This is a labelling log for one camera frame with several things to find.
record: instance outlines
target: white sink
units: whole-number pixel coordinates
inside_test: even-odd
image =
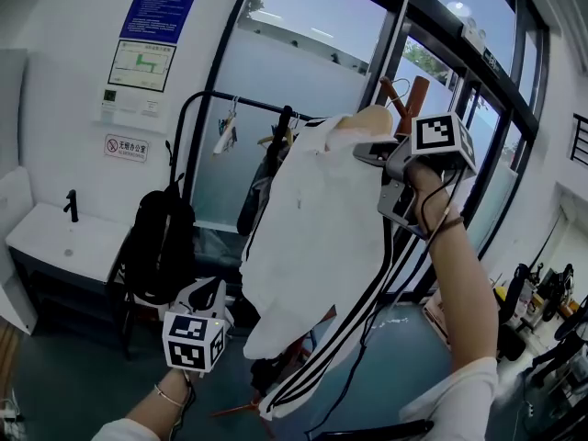
[[[130,227],[38,204],[6,237],[6,244],[79,276],[107,282]]]

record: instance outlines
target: black bag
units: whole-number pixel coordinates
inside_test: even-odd
[[[195,215],[180,197],[179,181],[142,200],[125,245],[125,284],[140,299],[167,304],[195,280]]]

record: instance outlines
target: wrist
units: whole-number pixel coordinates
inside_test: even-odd
[[[184,373],[179,369],[172,369],[159,383],[159,389],[172,400],[178,403],[186,403],[189,395]]]
[[[421,204],[421,201],[419,201],[416,211],[421,228],[424,230],[425,222],[421,217]],[[423,214],[426,225],[430,229],[429,232],[432,232],[444,217],[445,222],[455,220],[459,217],[459,212],[455,205],[452,203],[449,204],[449,195],[446,191],[439,191],[433,197],[429,198],[424,204]]]

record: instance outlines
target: black cable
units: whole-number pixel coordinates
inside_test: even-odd
[[[453,197],[456,195],[456,192],[459,189],[459,185],[461,183],[461,178],[463,177],[463,174],[465,172],[465,167],[461,169],[460,173],[459,173],[459,177],[458,177],[458,181],[455,185],[455,187],[453,188],[453,191],[451,192],[451,196],[449,197],[449,201],[447,202],[447,205],[449,206],[449,204],[451,204],[451,201],[453,200]],[[451,177],[451,179],[447,182],[447,185],[450,184],[453,179],[455,178],[455,175],[457,174],[457,170],[454,172],[453,176]],[[443,187],[446,187],[445,185],[443,185],[442,187],[438,188],[436,191],[434,191],[433,193],[431,193],[423,202],[423,204],[429,199],[431,198],[434,194],[438,193],[439,191],[441,191],[441,189]],[[427,243],[426,247],[424,248],[423,252],[421,253],[421,256],[419,257],[418,262],[416,263],[412,273],[406,278],[406,280],[402,283],[402,285],[394,292],[394,298],[392,299],[392,306],[394,306],[396,299],[403,293],[403,291],[406,289],[406,287],[411,284],[411,281],[413,281],[414,276],[416,275],[416,273],[418,272],[418,270],[421,268],[421,266],[424,263],[424,260],[427,257],[427,254],[429,252],[429,248],[431,248],[431,243],[433,243],[433,240],[435,239],[435,237],[437,236],[439,229],[441,228],[441,226],[443,225],[443,222],[441,224],[439,224],[439,226],[437,227],[437,230],[435,231],[435,233],[432,235],[431,239],[429,240],[429,242]],[[392,281],[388,282],[386,284],[386,286],[384,286],[384,288],[382,288],[382,291],[379,293],[379,295],[383,295],[386,294],[388,289],[390,288],[390,286],[392,285]],[[359,347],[359,354],[357,355],[357,359],[356,362],[354,363],[354,365],[351,367],[351,370],[349,371],[349,376],[347,377],[347,381],[343,387],[343,390],[341,391],[341,394],[339,395],[339,397],[337,398],[337,400],[334,402],[334,404],[331,406],[331,408],[329,409],[329,412],[327,412],[327,414],[324,416],[324,418],[322,419],[322,421],[317,424],[316,426],[314,426],[313,428],[311,428],[310,430],[307,430],[304,432],[304,435],[306,435],[307,439],[310,439],[309,434],[312,433],[313,431],[319,429],[321,426],[323,426],[327,420],[329,419],[329,417],[331,416],[331,413],[334,412],[334,410],[339,406],[339,404],[343,401],[343,399],[345,398],[345,396],[347,395],[347,392],[349,391],[349,388],[351,387],[351,382],[353,381],[353,377],[356,374],[356,370],[357,367],[359,366],[359,363],[361,363],[361,360],[364,357],[364,354],[366,353],[366,350],[368,349],[368,346],[366,345],[366,340],[369,336],[369,332],[371,331],[371,327],[374,324],[374,321],[378,318],[379,313],[386,307],[386,305],[380,305],[378,309],[376,309],[375,311],[373,311],[372,313],[370,313],[368,315],[368,317],[366,318],[365,324],[364,324],[364,331],[361,334],[361,338],[359,339],[359,343],[360,343],[360,347]]]
[[[446,181],[443,185],[441,185],[439,188],[437,188],[435,191],[433,191],[433,193],[431,193],[429,196],[427,196],[424,201],[423,204],[421,204],[421,217],[423,218],[423,224],[424,224],[424,232],[426,233],[426,236],[428,237],[429,234],[431,233],[431,230],[429,229],[429,224],[426,221],[426,217],[424,216],[424,205],[426,204],[426,202],[432,198],[434,195],[436,195],[439,191],[441,191],[442,189],[445,189],[446,187],[448,187],[449,185],[451,185],[451,182],[455,179],[456,175],[458,174],[458,170],[456,168],[454,168],[453,170],[453,175],[451,176],[451,178],[449,178],[448,181]]]

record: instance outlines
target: clothes hanger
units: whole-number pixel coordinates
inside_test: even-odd
[[[298,121],[300,120],[300,114],[296,113],[296,123],[294,124],[294,127],[291,129],[290,126],[288,126],[288,128],[286,129],[286,142],[288,143],[288,147],[291,147],[292,144],[294,143],[294,134],[292,131],[296,130],[296,128],[298,127]],[[267,136],[264,137],[262,139],[260,139],[259,141],[257,141],[257,145],[263,145],[265,143],[271,142],[272,140],[274,140],[274,136]]]
[[[388,77],[380,78],[379,82],[382,85],[382,90],[386,95],[388,95],[391,103],[394,104],[394,107],[401,117],[395,135],[397,137],[410,135],[413,129],[413,118],[416,118],[419,115],[421,108],[423,107],[424,99],[426,98],[426,93],[429,89],[429,81],[420,75],[414,77],[413,86],[409,86],[411,93],[408,95],[406,105],[404,105],[404,103],[402,103],[400,100],[400,98],[406,95],[406,93],[402,96],[398,96],[396,90],[392,86],[393,82],[391,82]]]
[[[408,81],[405,78],[399,78],[398,80],[404,80],[408,83],[409,88],[404,93],[404,95],[406,95],[410,90],[410,81]],[[389,102],[388,106],[390,105],[390,103],[402,98],[404,95],[396,95],[395,97],[393,97],[392,100]],[[392,134],[392,124],[393,117],[392,114],[388,111],[387,107],[383,107],[381,105],[371,105],[369,107],[365,107],[364,109],[362,109],[350,118],[341,119],[341,121],[339,121],[339,124],[337,124],[335,128],[339,130],[362,130],[371,136],[381,136]]]
[[[219,141],[212,150],[212,155],[220,155],[229,150],[237,141],[237,132],[235,130],[235,119],[237,118],[237,103],[239,97],[232,99],[232,108],[229,109],[229,115],[225,119],[225,129],[222,132]]]

